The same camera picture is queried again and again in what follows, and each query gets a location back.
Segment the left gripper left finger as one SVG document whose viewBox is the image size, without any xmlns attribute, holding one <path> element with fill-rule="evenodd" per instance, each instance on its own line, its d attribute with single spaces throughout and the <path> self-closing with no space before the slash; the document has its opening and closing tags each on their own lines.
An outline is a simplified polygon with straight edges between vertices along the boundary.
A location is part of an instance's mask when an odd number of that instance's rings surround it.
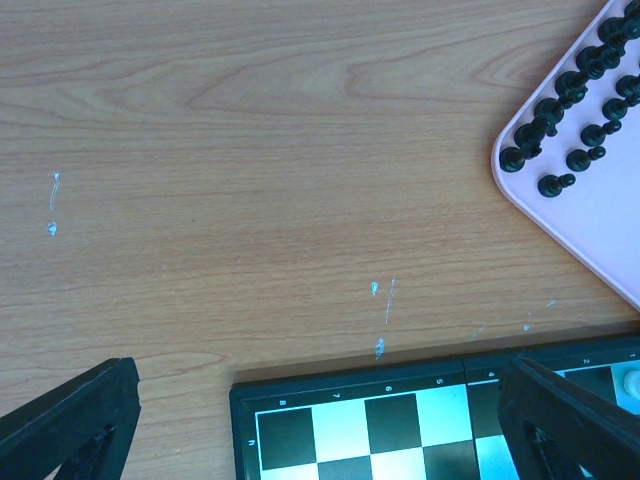
<svg viewBox="0 0 640 480">
<path fill-rule="evenodd" d="M 3 479 L 119 479 L 141 406 L 131 357 L 108 359 L 1 418 Z"/>
</svg>

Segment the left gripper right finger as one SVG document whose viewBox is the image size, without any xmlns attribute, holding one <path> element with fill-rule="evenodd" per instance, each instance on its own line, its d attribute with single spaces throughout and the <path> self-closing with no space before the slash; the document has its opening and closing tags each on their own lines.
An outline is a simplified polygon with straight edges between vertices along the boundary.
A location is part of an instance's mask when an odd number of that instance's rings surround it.
<svg viewBox="0 0 640 480">
<path fill-rule="evenodd" d="M 499 381 L 498 419 L 521 479 L 637 479 L 639 418 L 527 358 Z"/>
</svg>

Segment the white rook chess piece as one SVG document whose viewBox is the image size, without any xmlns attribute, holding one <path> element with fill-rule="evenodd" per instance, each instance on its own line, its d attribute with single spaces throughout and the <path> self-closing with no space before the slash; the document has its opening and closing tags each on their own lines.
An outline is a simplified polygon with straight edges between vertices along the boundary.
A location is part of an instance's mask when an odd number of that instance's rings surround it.
<svg viewBox="0 0 640 480">
<path fill-rule="evenodd" d="M 627 372 L 623 379 L 625 392 L 637 400 L 640 399 L 640 371 L 631 370 Z"/>
</svg>

